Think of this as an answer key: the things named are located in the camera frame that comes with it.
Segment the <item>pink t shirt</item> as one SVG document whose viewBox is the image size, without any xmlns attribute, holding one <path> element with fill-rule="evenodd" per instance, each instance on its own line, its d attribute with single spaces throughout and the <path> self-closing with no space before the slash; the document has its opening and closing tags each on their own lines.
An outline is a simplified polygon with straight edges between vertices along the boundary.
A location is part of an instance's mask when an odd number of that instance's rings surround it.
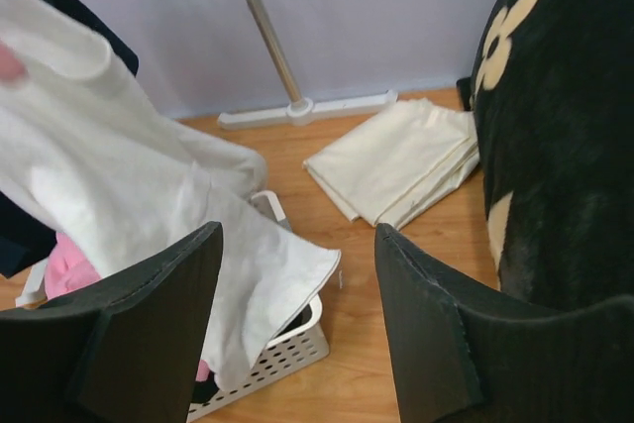
<svg viewBox="0 0 634 423">
<path fill-rule="evenodd" d="M 56 244 L 44 275 L 47 299 L 54 299 L 101 279 L 81 249 L 64 233 L 55 234 Z"/>
</svg>

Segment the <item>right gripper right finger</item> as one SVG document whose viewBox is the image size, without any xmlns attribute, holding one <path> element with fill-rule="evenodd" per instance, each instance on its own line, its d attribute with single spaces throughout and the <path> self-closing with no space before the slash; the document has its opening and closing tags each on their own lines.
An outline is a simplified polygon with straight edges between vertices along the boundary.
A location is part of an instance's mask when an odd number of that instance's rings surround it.
<svg viewBox="0 0 634 423">
<path fill-rule="evenodd" d="M 374 262 L 404 422 L 629 422 L 633 300 L 560 313 L 496 291 L 393 227 Z"/>
</svg>

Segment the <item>metal clothes rack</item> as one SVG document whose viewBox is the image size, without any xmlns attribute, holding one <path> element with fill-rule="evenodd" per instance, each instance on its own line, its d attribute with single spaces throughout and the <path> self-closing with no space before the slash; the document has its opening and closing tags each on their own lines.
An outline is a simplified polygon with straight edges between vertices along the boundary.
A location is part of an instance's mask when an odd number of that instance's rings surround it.
<svg viewBox="0 0 634 423">
<path fill-rule="evenodd" d="M 218 116 L 218 126 L 225 130 L 243 130 L 282 124 L 305 126 L 318 120 L 375 114 L 396 103 L 398 93 L 394 90 L 388 90 L 382 94 L 322 102 L 315 102 L 303 95 L 291 71 L 263 0 L 246 0 L 246 2 L 288 96 L 289 103 L 284 107 L 250 112 L 225 112 Z"/>
</svg>

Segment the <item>pink white hanger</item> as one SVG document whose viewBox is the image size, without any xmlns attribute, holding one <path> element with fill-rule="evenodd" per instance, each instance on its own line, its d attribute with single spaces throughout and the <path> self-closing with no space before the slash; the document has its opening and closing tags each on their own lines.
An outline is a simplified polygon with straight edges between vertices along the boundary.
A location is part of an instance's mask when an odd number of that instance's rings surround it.
<svg viewBox="0 0 634 423">
<path fill-rule="evenodd" d="M 0 80 L 13 82 L 27 74 L 26 68 L 5 44 L 0 44 Z"/>
</svg>

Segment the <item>black t shirt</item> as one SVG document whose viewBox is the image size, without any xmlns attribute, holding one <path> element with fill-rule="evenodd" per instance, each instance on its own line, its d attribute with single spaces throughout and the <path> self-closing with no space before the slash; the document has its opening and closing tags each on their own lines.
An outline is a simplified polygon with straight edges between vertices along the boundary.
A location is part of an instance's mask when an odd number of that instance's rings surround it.
<svg viewBox="0 0 634 423">
<path fill-rule="evenodd" d="M 213 376 L 209 376 L 204 381 L 195 381 L 191 398 L 192 404 L 204 404 L 209 402 L 219 391 Z"/>
</svg>

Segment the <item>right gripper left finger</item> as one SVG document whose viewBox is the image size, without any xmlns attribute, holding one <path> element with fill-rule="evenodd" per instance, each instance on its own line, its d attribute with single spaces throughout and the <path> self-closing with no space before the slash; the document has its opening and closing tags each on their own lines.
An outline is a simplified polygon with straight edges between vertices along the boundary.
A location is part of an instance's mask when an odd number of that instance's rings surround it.
<svg viewBox="0 0 634 423">
<path fill-rule="evenodd" d="M 39 308 L 1 314 L 5 422 L 183 422 L 217 285 L 211 222 Z"/>
</svg>

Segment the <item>white t shirt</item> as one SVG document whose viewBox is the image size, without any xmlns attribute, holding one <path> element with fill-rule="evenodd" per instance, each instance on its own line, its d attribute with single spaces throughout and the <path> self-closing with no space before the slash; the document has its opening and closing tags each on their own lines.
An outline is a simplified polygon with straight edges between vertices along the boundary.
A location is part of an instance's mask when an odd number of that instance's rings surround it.
<svg viewBox="0 0 634 423">
<path fill-rule="evenodd" d="M 33 64 L 1 89 L 53 117 L 47 163 L 29 167 L 32 214 L 66 234 L 102 277 L 154 256 L 210 221 L 224 229 L 216 294 L 201 353 L 217 385 L 244 382 L 268 342 L 319 292 L 341 254 L 271 221 L 249 202 L 264 158 L 162 116 L 109 44 Z"/>
</svg>

